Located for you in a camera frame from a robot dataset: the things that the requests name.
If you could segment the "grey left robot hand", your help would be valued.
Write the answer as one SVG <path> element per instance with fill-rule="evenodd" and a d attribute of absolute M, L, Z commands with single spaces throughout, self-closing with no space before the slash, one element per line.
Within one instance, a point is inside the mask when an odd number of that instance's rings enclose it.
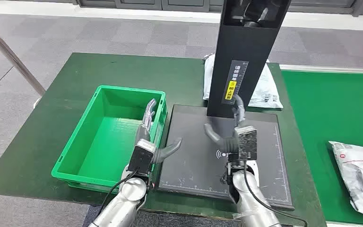
<path fill-rule="evenodd" d="M 147 140 L 150 142 L 150 134 L 149 130 L 151 127 L 152 117 L 155 115 L 155 111 L 153 110 L 156 105 L 156 100 L 151 99 L 145 109 L 143 114 L 142 123 L 139 125 L 136 133 L 135 144 L 141 140 Z M 174 141 L 173 144 L 165 147 L 165 148 L 158 148 L 155 150 L 154 156 L 151 160 L 151 163 L 162 163 L 166 158 L 170 155 L 175 153 L 182 144 L 182 138 L 178 138 Z"/>

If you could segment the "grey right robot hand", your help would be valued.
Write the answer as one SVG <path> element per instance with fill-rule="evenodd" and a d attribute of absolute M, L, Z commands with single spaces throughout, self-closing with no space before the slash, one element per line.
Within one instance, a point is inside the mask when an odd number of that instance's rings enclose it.
<path fill-rule="evenodd" d="M 235 127 L 242 126 L 245 122 L 244 102 L 239 95 L 233 96 L 235 99 L 232 107 Z M 236 136 L 222 138 L 212 128 L 209 123 L 204 124 L 205 134 L 225 153 L 238 153 L 238 139 Z"/>

